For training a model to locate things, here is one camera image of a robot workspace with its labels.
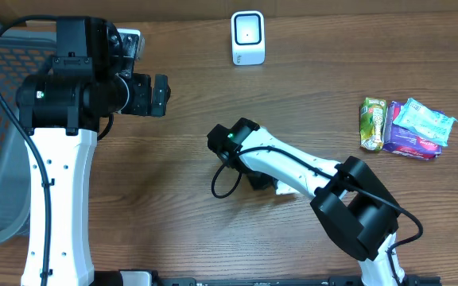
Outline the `green tea drink carton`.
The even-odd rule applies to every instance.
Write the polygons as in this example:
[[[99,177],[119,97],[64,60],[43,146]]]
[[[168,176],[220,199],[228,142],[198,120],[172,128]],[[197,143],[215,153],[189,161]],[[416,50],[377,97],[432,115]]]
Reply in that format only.
[[[386,100],[365,98],[359,110],[360,146],[378,152],[382,149]]]

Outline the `purple snack box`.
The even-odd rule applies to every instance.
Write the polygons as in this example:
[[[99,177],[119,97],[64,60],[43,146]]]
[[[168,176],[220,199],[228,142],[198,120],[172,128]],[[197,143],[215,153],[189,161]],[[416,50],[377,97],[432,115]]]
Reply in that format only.
[[[440,156],[442,154],[440,145],[394,124],[394,119],[399,115],[402,107],[403,103],[395,101],[392,101],[387,107],[382,149],[389,153],[422,160]]]

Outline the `teal tissue packet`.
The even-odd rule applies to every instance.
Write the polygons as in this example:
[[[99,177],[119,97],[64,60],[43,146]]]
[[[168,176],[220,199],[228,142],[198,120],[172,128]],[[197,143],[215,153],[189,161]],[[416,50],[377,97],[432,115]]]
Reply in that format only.
[[[416,99],[408,98],[393,123],[425,140],[447,147],[452,126],[456,121],[454,117],[430,110]]]

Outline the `white tube with gold cap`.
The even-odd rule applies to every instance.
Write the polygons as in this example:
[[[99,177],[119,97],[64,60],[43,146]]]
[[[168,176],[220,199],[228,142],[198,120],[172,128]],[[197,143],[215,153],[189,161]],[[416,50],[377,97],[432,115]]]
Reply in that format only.
[[[296,195],[298,191],[280,180],[274,181],[274,189],[276,195]]]

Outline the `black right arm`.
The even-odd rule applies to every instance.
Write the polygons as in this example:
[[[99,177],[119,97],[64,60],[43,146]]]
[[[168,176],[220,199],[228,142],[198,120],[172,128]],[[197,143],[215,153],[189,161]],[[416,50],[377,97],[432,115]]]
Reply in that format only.
[[[216,125],[207,138],[223,166],[247,175],[253,188],[274,185],[307,197],[328,237],[359,262],[363,284],[404,283],[394,252],[399,205],[365,162],[309,155],[246,118]]]

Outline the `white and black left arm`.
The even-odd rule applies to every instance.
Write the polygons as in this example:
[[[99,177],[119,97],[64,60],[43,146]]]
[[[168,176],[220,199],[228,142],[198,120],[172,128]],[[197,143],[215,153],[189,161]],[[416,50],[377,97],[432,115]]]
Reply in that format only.
[[[144,48],[136,29],[96,17],[60,17],[56,51],[17,91],[29,136],[29,248],[24,285],[151,285],[149,270],[98,271],[88,238],[91,164],[102,118],[161,117],[165,75],[134,71]]]

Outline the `brown cardboard back panel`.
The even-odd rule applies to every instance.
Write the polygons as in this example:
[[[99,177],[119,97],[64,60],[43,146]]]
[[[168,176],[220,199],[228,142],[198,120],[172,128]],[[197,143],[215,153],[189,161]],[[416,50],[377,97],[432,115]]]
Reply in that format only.
[[[229,18],[239,10],[266,17],[458,11],[458,0],[0,0],[0,22],[30,14],[86,15],[113,22]]]

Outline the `grey plastic mesh basket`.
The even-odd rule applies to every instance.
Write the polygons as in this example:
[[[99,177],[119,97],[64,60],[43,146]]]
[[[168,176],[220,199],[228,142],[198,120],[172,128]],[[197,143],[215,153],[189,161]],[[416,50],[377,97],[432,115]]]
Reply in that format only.
[[[15,109],[15,94],[56,51],[51,32],[10,30],[0,39],[0,92]],[[29,232],[30,174],[25,142],[0,107],[0,244]]]

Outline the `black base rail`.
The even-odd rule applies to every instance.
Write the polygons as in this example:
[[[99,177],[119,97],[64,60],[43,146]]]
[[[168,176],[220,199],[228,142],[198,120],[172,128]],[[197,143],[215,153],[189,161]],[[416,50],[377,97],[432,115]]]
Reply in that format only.
[[[156,278],[157,286],[363,286],[357,276],[333,276],[328,279],[284,280],[195,280],[194,278]]]

